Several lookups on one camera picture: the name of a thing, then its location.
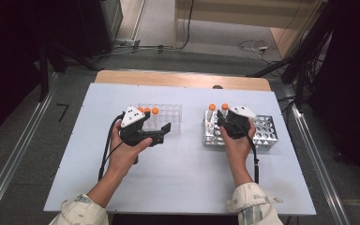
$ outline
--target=black cable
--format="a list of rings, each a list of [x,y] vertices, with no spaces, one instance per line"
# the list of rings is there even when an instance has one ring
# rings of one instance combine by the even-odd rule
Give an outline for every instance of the black cable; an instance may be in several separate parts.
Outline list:
[[[285,127],[288,130],[289,137],[291,138],[291,143],[292,143],[292,146],[293,146],[294,153],[296,154],[296,158],[297,158],[297,160],[299,160],[299,155],[296,152],[296,148],[294,147],[293,136],[292,136],[292,134],[291,134],[291,132],[289,130],[289,118],[291,117],[292,106],[294,104],[294,98],[295,97],[290,97],[290,99],[292,99],[292,101],[289,102],[288,106],[282,112],[284,112],[286,110]]]
[[[300,7],[302,6],[302,2],[303,2],[303,0],[300,0],[299,6],[297,7],[296,12],[294,13],[294,16],[293,16],[293,18],[292,18],[292,21],[289,22],[289,24],[286,26],[286,28],[282,31],[282,34],[281,34],[280,37],[279,37],[279,41],[278,41],[278,43],[277,43],[277,46],[279,45],[280,41],[282,40],[282,36],[283,36],[283,34],[285,33],[285,31],[292,25],[294,19],[296,18],[297,12],[299,12]]]
[[[136,50],[133,50],[133,51],[130,51],[129,53],[136,53],[139,50],[139,48],[152,48],[152,49],[163,49],[163,50],[173,50],[173,51],[180,51],[180,50],[183,50],[184,48],[186,48],[187,44],[188,44],[188,41],[189,41],[189,27],[190,27],[190,24],[191,24],[191,17],[192,17],[192,10],[194,8],[194,0],[192,0],[191,2],[191,7],[189,9],[189,14],[188,14],[188,23],[187,23],[187,39],[186,39],[186,42],[183,44],[182,47],[180,48],[174,48],[172,46],[168,46],[168,45],[140,45],[140,46],[137,46],[137,49]],[[119,46],[119,47],[116,47],[116,48],[113,48],[112,50],[115,50],[115,49],[119,49],[119,48],[133,48],[133,46]]]
[[[116,116],[116,118],[112,121],[111,126],[110,126],[110,130],[108,131],[108,135],[107,135],[107,141],[106,141],[106,145],[104,148],[104,155],[103,155],[103,159],[101,160],[101,167],[100,170],[98,171],[98,180],[101,179],[101,177],[103,177],[103,173],[104,173],[104,166],[105,163],[107,162],[107,159],[110,157],[111,153],[113,152],[113,150],[115,150],[117,147],[119,147],[119,145],[121,145],[122,143],[119,143],[117,146],[114,147],[114,149],[110,152],[110,154],[107,156],[107,152],[108,149],[110,147],[110,140],[111,140],[111,136],[113,134],[113,126],[115,126],[116,122],[119,119],[124,118],[125,113],[123,112],[122,114]]]
[[[303,75],[307,76],[304,86],[310,92],[314,92],[315,90],[313,82],[317,76],[317,70],[320,68],[319,62],[322,62],[322,60],[318,58],[322,52],[323,46],[328,42],[331,36],[332,31],[328,31],[326,34],[324,34],[322,40],[318,43],[317,47],[312,51],[308,58],[306,74]]]
[[[251,147],[252,152],[253,152],[253,162],[254,162],[254,168],[255,168],[254,181],[255,181],[256,184],[259,184],[259,160],[257,159],[256,146],[255,146],[254,142],[252,141],[252,139],[249,137],[249,135],[246,134],[246,132],[242,129],[242,127],[238,123],[236,123],[236,121],[234,119],[231,118],[231,120],[236,124],[236,126],[247,137],[247,141],[249,142],[250,147]]]

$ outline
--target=table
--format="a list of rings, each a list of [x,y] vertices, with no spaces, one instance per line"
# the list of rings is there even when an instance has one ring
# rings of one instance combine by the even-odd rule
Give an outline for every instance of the table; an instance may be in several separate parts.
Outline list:
[[[212,84],[228,89],[212,89]],[[242,90],[242,85],[254,91]],[[225,150],[222,146],[202,145],[204,109],[209,102],[226,100],[230,105],[247,103],[256,114],[273,116],[279,141],[269,152],[259,152],[258,157],[260,184],[284,198],[285,203],[276,205],[277,211],[284,215],[316,214],[277,100],[269,89],[264,79],[100,71],[96,82],[89,87],[44,210],[59,211],[61,201],[87,192],[96,183],[111,121],[128,104],[149,101],[182,104],[182,132],[167,134],[164,144],[140,154],[139,164],[131,168],[107,210],[139,214],[229,214],[224,202],[231,198],[234,186]],[[252,157],[247,165],[253,173]]]
[[[282,58],[290,55],[303,34],[321,14],[323,0],[198,0],[192,20],[271,27]],[[173,46],[176,45],[177,20],[188,19],[191,0],[176,0]]]

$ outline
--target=wrist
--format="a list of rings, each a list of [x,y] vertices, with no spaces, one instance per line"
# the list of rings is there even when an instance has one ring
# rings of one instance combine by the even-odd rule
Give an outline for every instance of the wrist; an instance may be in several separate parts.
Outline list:
[[[232,179],[236,187],[245,183],[253,182],[247,168],[231,168]]]
[[[125,177],[125,174],[122,174],[118,170],[111,169],[110,167],[104,173],[103,178],[105,178],[109,182],[121,182]]]

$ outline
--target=test tube rack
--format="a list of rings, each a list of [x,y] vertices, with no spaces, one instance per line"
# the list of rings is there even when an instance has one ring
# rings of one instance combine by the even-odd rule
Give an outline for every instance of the test tube rack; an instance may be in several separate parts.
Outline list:
[[[143,109],[158,108],[157,123],[154,122],[152,113],[150,118],[147,119],[143,126],[143,130],[159,130],[167,123],[172,123],[171,133],[181,133],[182,122],[182,105],[181,104],[155,104],[155,103],[139,103],[139,107]]]
[[[210,121],[207,120],[208,111],[204,112],[202,121],[203,144],[204,145],[224,145],[218,128],[218,112],[213,112]],[[278,142],[276,128],[274,126],[273,117],[270,115],[257,115],[253,120],[256,127],[256,133],[253,137],[253,143],[256,149],[269,150]]]

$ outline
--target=wire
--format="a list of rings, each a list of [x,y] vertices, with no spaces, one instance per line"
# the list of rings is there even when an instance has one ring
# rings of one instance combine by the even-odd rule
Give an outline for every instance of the wire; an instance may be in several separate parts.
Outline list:
[[[246,132],[242,129],[242,127],[238,123],[236,123],[236,121],[234,119],[231,118],[231,120],[235,123],[235,125],[247,137],[247,141],[249,142],[250,147],[251,147],[252,152],[253,152],[253,161],[254,161],[254,166],[255,166],[254,181],[255,181],[256,184],[259,184],[259,160],[257,159],[256,146],[255,146],[254,142],[252,141],[252,139],[249,137],[249,135],[246,134]]]
[[[186,1],[183,1],[183,8],[186,8]],[[186,11],[185,10],[183,10],[183,22],[182,22],[182,24],[183,24],[183,34],[185,34],[186,33]]]
[[[252,51],[253,51],[257,56],[259,56],[262,60],[264,60],[265,62],[267,62],[268,64],[274,64],[273,62],[270,62],[270,61],[266,60],[265,58],[263,58],[263,54],[265,53],[266,50],[262,51],[262,54],[258,54],[258,53],[256,52],[256,50],[254,49],[254,44],[256,44],[256,42],[258,42],[258,41],[253,41],[253,43],[252,43]]]
[[[110,147],[110,140],[111,140],[111,136],[113,134],[113,126],[115,126],[116,122],[119,120],[119,119],[122,119],[124,118],[124,115],[125,115],[125,112],[123,112],[122,114],[118,115],[115,117],[115,119],[112,121],[111,123],[111,126],[110,126],[110,130],[108,131],[108,135],[107,135],[107,141],[106,141],[106,145],[105,145],[105,148],[104,148],[104,155],[103,155],[103,159],[101,160],[101,167],[100,167],[100,170],[98,171],[98,180],[100,180],[103,176],[103,173],[104,173],[104,166],[107,162],[107,159],[110,157],[111,153],[113,152],[113,150],[115,150],[116,148],[119,147],[119,145],[122,144],[119,143],[117,146],[114,147],[114,149],[110,152],[110,154],[107,156],[107,152],[108,152],[108,149]]]
[[[281,34],[280,37],[279,37],[279,41],[278,41],[277,45],[279,45],[280,41],[282,40],[282,36],[283,36],[283,34],[285,33],[285,31],[286,31],[286,30],[292,25],[292,23],[294,22],[294,19],[296,18],[297,13],[299,12],[300,7],[302,6],[302,2],[303,2],[303,0],[300,0],[299,6],[297,7],[297,10],[296,10],[296,12],[294,13],[291,22],[289,22],[289,24],[286,26],[286,28],[282,31],[282,34]]]
[[[307,78],[305,79],[304,85],[306,89],[310,92],[315,91],[314,80],[317,76],[317,72],[321,68],[320,63],[323,62],[323,60],[320,60],[318,57],[323,50],[323,46],[329,41],[331,37],[332,31],[327,32],[308,58],[309,60],[307,61],[306,74],[304,74],[305,76],[307,76]]]
[[[252,48],[255,43],[260,43],[260,42],[265,43],[266,45],[265,45],[264,47],[267,47],[267,49],[271,47],[271,42],[268,41],[268,40],[244,40],[244,41],[238,43],[236,46],[238,47],[238,49],[240,49],[240,50],[242,50],[242,51],[252,52],[253,50],[252,50],[252,51],[251,51],[251,50],[246,50],[245,47],[244,47],[244,45],[242,45],[242,44],[248,43],[248,42],[252,42],[252,45],[251,45],[250,48]]]
[[[181,46],[180,48],[174,48],[172,46],[167,46],[167,45],[158,45],[158,46],[142,45],[142,46],[137,46],[136,50],[132,50],[132,51],[128,51],[128,52],[120,52],[120,53],[110,53],[110,54],[101,55],[100,57],[109,56],[109,55],[122,55],[122,54],[127,54],[127,53],[137,53],[137,52],[146,51],[146,50],[165,50],[165,51],[181,51],[181,50],[183,50],[188,45],[188,41],[189,41],[189,27],[191,24],[193,8],[194,8],[194,0],[192,0],[192,2],[191,2],[191,7],[189,9],[189,14],[188,14],[187,39],[186,39],[186,42],[183,44],[183,46]],[[113,48],[112,50],[121,49],[121,48],[135,48],[135,47],[128,46],[128,45],[127,46],[119,46],[119,47]]]

